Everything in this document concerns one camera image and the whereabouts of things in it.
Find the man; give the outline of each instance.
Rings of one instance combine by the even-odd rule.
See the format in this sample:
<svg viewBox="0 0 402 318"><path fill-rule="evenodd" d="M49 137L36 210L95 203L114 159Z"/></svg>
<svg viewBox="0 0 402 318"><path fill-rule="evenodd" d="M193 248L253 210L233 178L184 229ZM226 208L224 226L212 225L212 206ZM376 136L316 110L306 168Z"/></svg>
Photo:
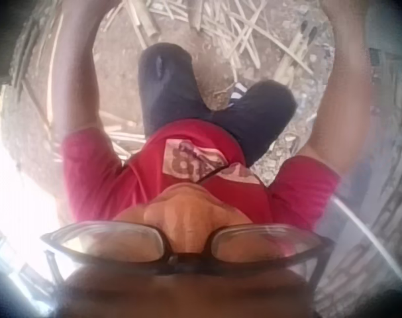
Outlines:
<svg viewBox="0 0 402 318"><path fill-rule="evenodd" d="M121 165L99 120L92 56L99 24L113 4L112 0L63 3L52 96L55 126L64 138L70 207L77 222L120 222L73 225L45 240L65 244L71 235L80 239L74 250L96 256L96 261L83 261L81 255L73 254L91 267L67 282L86 290L123 288L132 295L126 294L124 300L108 298L111 295L92 299L90 311L100 316L132 312L150 317L155 312L164 317L268 317L272 312L273 317L307 317L308 295L296 296L291 290L286 304L297 300L297 305L283 306L281 299L271 305L262 285L298 286L299 272L279 267L248 277L241 271L244 276L238 279L220 273L233 270L223 262L259 266L261 260L296 255L298 243L311 244L311 250L318 244L318 238L297 229L314 229L340 176L355 163L368 129L371 72L364 43L366 2L323 1L334 30L334 68L310 139L283 164L270 187L248 168L264 155L294 114L291 92L274 81L263 81L228 109L210 111L199 94L190 55L173 44L153 45L142 53L139 90L148 142ZM264 227L259 233L253 223L290 227ZM170 257L163 259L167 253ZM209 253L215 267L211 260L205 261L205 254L211 258ZM201 254L202 260L188 260ZM143 273L151 270L163 276L136 275L130 284L118 272L118 277L108 276L96 267L100 258L130 263L161 259L167 269L145 267ZM58 274L52 259L51 267ZM129 285L137 288L128 291ZM237 292L247 286L255 292ZM70 307L87 314L85 301L79 301L85 305L78 310Z"/></svg>

